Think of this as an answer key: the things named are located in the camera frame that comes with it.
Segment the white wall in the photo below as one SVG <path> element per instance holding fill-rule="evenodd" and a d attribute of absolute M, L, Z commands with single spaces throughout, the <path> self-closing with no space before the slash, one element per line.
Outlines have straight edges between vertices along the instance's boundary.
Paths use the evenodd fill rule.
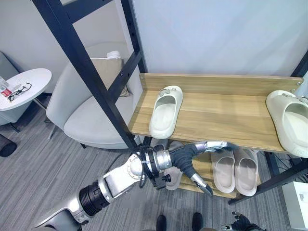
<path fill-rule="evenodd" d="M 149 72 L 289 76 L 307 0 L 133 0 Z"/>
<path fill-rule="evenodd" d="M 105 55 L 125 50 L 126 44 L 114 2 L 74 23 L 85 47 L 99 43 Z M 0 1 L 0 51 L 19 71 L 47 68 L 53 74 L 46 92 L 52 92 L 68 59 L 30 0 Z"/>

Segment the black shoe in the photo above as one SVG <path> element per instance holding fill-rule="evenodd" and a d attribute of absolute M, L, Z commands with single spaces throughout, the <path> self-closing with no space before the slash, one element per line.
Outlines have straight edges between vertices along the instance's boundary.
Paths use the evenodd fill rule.
<path fill-rule="evenodd" d="M 200 213 L 194 213 L 192 220 L 192 231 L 199 231 L 203 228 L 203 217 Z"/>
<path fill-rule="evenodd" d="M 156 222 L 156 231 L 166 231 L 167 230 L 167 220 L 164 215 L 159 215 Z"/>

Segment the small bottle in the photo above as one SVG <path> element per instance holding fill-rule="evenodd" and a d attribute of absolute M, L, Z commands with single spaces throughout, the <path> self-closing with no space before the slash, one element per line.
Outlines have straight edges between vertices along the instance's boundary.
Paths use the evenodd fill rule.
<path fill-rule="evenodd" d="M 10 88 L 9 83 L 0 76 L 0 93 L 5 97 L 9 97 L 12 93 L 12 91 L 9 88 Z"/>

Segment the wooden shelf board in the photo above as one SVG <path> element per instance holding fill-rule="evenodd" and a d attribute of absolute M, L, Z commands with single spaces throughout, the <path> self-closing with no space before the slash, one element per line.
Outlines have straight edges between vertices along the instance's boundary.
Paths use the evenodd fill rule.
<path fill-rule="evenodd" d="M 128 125 L 133 134 L 150 136 L 157 91 L 143 92 Z M 284 152 L 265 105 L 265 96 L 184 92 L 174 133 L 179 141 L 224 140 L 248 149 Z"/>
<path fill-rule="evenodd" d="M 150 136 L 149 124 L 158 91 L 168 85 L 183 90 L 174 133 L 179 141 L 224 140 L 241 147 L 285 152 L 266 108 L 274 90 L 296 90 L 302 78 L 140 74 L 144 92 L 128 125 L 133 134 Z"/>

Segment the eyeglasses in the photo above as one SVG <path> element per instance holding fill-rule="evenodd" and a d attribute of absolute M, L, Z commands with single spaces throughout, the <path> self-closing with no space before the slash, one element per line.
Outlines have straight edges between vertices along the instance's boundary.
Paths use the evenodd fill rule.
<path fill-rule="evenodd" d="M 26 83 L 26 84 L 29 84 L 30 87 L 25 87 L 23 86 L 23 88 L 21 88 L 20 90 L 17 90 L 15 92 L 13 92 L 10 96 L 9 96 L 9 100 L 10 102 L 12 102 L 14 99 L 15 99 L 15 96 L 23 93 L 23 92 L 26 92 L 27 90 L 29 90 L 31 87 L 32 87 L 32 84 L 31 83 Z"/>

